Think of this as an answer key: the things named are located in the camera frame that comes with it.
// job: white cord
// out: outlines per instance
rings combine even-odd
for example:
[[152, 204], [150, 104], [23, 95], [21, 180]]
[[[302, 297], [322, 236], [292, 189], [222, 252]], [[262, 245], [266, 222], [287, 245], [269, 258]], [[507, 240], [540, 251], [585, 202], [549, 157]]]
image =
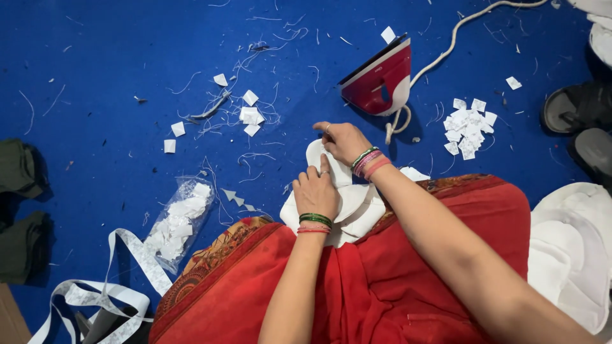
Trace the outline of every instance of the white cord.
[[[498, 1], [494, 4], [489, 5], [486, 9], [483, 9], [480, 12], [474, 13], [468, 17], [463, 18], [462, 20], [459, 21], [459, 23], [457, 23], [457, 25], [455, 25], [455, 28], [453, 29], [452, 32], [452, 38], [450, 41], [450, 48], [443, 52], [442, 55], [440, 55], [437, 59], [435, 59], [435, 61], [433, 61], [432, 63], [430, 63], [429, 65], [427, 65], [425, 68], [421, 69], [421, 71], [419, 73], [417, 73], [417, 75], [414, 76], [414, 78], [410, 81], [410, 87], [412, 88], [412, 86], [414, 86], [414, 84], [417, 82], [417, 80], [428, 70], [432, 69], [436, 64], [440, 63], [440, 61], [442, 61], [446, 56], [448, 56], [450, 54], [451, 51], [453, 51], [453, 49], [455, 48], [455, 42], [457, 41], [457, 30], [459, 30], [459, 28], [461, 27], [461, 25], [465, 24], [466, 22], [478, 18], [481, 15], [489, 12], [490, 10], [494, 9], [495, 7], [501, 6], [501, 5], [508, 5], [508, 6], [512, 6], [512, 7], [526, 7], [526, 8], [532, 8], [532, 7], [538, 7], [541, 5], [544, 5], [544, 3], [546, 3], [548, 0], [540, 0], [538, 2], [534, 2], [532, 4], [523, 4], [523, 3], [519, 3], [519, 2], [510, 2], [510, 1]], [[404, 123], [404, 125], [399, 128], [399, 129], [395, 129], [395, 127], [397, 126], [397, 121], [400, 117], [400, 112], [401, 109], [405, 109], [406, 112], [408, 113], [408, 117], [406, 118], [406, 122]], [[410, 118], [411, 118], [411, 113], [410, 113], [410, 109], [408, 108], [408, 106], [404, 105], [402, 108], [400, 108], [399, 110], [397, 110], [395, 112], [395, 120], [393, 121], [393, 125], [391, 123], [387, 123], [386, 129], [387, 129], [387, 138], [385, 139], [385, 143], [389, 144], [391, 142], [391, 135], [392, 134], [397, 134], [397, 133], [401, 133], [402, 131], [404, 131], [404, 129], [408, 126], [408, 123], [410, 122]]]

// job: woman's left hand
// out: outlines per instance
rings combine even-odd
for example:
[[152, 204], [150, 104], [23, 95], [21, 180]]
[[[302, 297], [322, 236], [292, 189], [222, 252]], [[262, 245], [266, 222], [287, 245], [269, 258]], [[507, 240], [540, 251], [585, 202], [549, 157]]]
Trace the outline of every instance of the woman's left hand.
[[328, 217], [331, 221], [338, 216], [340, 194], [332, 183], [330, 173], [327, 155], [321, 154], [320, 176], [314, 166], [309, 166], [305, 173], [300, 173], [298, 180], [293, 181], [298, 214], [314, 212]]

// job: woman's hand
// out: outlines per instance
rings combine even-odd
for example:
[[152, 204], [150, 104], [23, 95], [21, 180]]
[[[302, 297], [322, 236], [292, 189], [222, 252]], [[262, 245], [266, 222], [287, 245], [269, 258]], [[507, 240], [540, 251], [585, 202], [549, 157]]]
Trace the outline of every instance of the woman's hand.
[[351, 166], [361, 153], [372, 147], [361, 130], [350, 123], [318, 122], [312, 127], [323, 131], [323, 146], [346, 166]]
[[320, 176], [314, 166], [309, 166], [305, 173], [300, 173], [298, 180], [293, 181], [298, 214], [314, 212], [331, 221], [338, 216], [340, 194], [332, 184], [330, 173], [329, 160], [325, 154], [321, 154]]

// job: blue floor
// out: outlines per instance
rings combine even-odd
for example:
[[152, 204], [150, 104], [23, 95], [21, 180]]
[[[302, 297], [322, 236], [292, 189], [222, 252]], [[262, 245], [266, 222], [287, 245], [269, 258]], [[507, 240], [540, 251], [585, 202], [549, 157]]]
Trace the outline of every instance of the blue floor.
[[[519, 12], [503, 7], [462, 27], [450, 57], [427, 73], [428, 80], [423, 77], [412, 88], [412, 122], [389, 147], [384, 145], [383, 132], [388, 119], [362, 117], [344, 107], [336, 83], [385, 46], [380, 33], [388, 25], [396, 34], [407, 32], [412, 38], [412, 74], [416, 74], [449, 46], [450, 32], [459, 20], [457, 11], [469, 15], [488, 1], [432, 0], [430, 5], [427, 0], [276, 0], [277, 10], [274, 0], [231, 0], [223, 7], [209, 6], [225, 2], [66, 0], [0, 5], [0, 138], [17, 137], [36, 146], [46, 159], [53, 191], [46, 201], [22, 202], [17, 212], [20, 219], [43, 210], [55, 223], [51, 262], [58, 266], [49, 266], [26, 286], [11, 286], [32, 332], [47, 317], [53, 288], [67, 279], [103, 280], [108, 233], [126, 228], [145, 237], [162, 210], [158, 202], [166, 203], [176, 190], [174, 177], [196, 174], [205, 157], [217, 174], [218, 187], [237, 191], [246, 203], [278, 219], [286, 198], [284, 186], [306, 167], [306, 147], [317, 138], [310, 128], [316, 121], [351, 122], [383, 147], [397, 166], [413, 161], [411, 166], [425, 174], [432, 170], [436, 178], [451, 166], [453, 157], [443, 147], [442, 121], [426, 126], [437, 115], [435, 105], [441, 110], [442, 102], [447, 115], [453, 98], [466, 97], [468, 103], [478, 98], [511, 127], [498, 120], [494, 145], [476, 152], [475, 160], [458, 156], [442, 176], [495, 174], [519, 186], [532, 207], [563, 185], [588, 180], [567, 155], [567, 138], [547, 136], [538, 121], [547, 94], [592, 78], [585, 61], [590, 25], [584, 13], [566, 2], [559, 10], [549, 3]], [[224, 125], [220, 134], [208, 132], [196, 140], [202, 126], [189, 124], [187, 135], [177, 139], [176, 153], [164, 154], [163, 140], [174, 138], [168, 135], [170, 125], [180, 120], [177, 110], [183, 116], [201, 113], [210, 99], [206, 92], [219, 92], [212, 77], [235, 75], [236, 62], [249, 57], [247, 49], [237, 51], [238, 46], [247, 47], [261, 38], [280, 47], [285, 41], [273, 34], [291, 37], [285, 23], [294, 23], [303, 14], [300, 23], [287, 28], [307, 28], [308, 34], [281, 50], [261, 53], [250, 63], [249, 72], [240, 71], [233, 88], [234, 95], [251, 89], [270, 103], [278, 83], [274, 105], [280, 123], [264, 124], [250, 141], [242, 124]], [[282, 20], [247, 20], [253, 17]], [[369, 18], [375, 20], [364, 22]], [[505, 37], [500, 32], [493, 37], [483, 24], [491, 31], [501, 30]], [[316, 84], [316, 70], [309, 66], [320, 71]], [[167, 89], [181, 90], [197, 71], [201, 74], [183, 93]], [[505, 81], [510, 76], [523, 87], [511, 91]], [[64, 92], [42, 116], [62, 85]], [[505, 92], [507, 109], [494, 90]], [[31, 109], [19, 91], [35, 109], [27, 135]], [[135, 95], [148, 103], [139, 105]], [[225, 123], [224, 119], [227, 115], [219, 112], [211, 123]], [[230, 121], [236, 122], [237, 116]], [[412, 143], [413, 137], [420, 137], [420, 142]], [[272, 142], [283, 145], [264, 144]], [[487, 138], [483, 149], [492, 142]], [[249, 159], [249, 176], [248, 167], [237, 163], [248, 152], [269, 153], [274, 160]], [[260, 172], [257, 180], [239, 183]], [[244, 208], [235, 203], [225, 206], [234, 221], [247, 215], [238, 213]], [[225, 229], [217, 208], [216, 203], [193, 250], [205, 248]], [[145, 212], [151, 218], [143, 226]], [[222, 214], [221, 221], [231, 219]], [[121, 262], [115, 258], [111, 267], [111, 282], [146, 293], [154, 309], [159, 296], [125, 248], [121, 251]], [[64, 329], [55, 332], [49, 342], [68, 342]]]

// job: woman's right hand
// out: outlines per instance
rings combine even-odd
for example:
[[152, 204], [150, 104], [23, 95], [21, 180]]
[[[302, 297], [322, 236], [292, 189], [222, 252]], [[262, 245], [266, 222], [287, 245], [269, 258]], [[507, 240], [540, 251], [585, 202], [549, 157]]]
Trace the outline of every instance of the woman's right hand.
[[361, 130], [350, 123], [318, 122], [312, 127], [323, 131], [323, 146], [346, 166], [352, 166], [361, 153], [372, 147]]

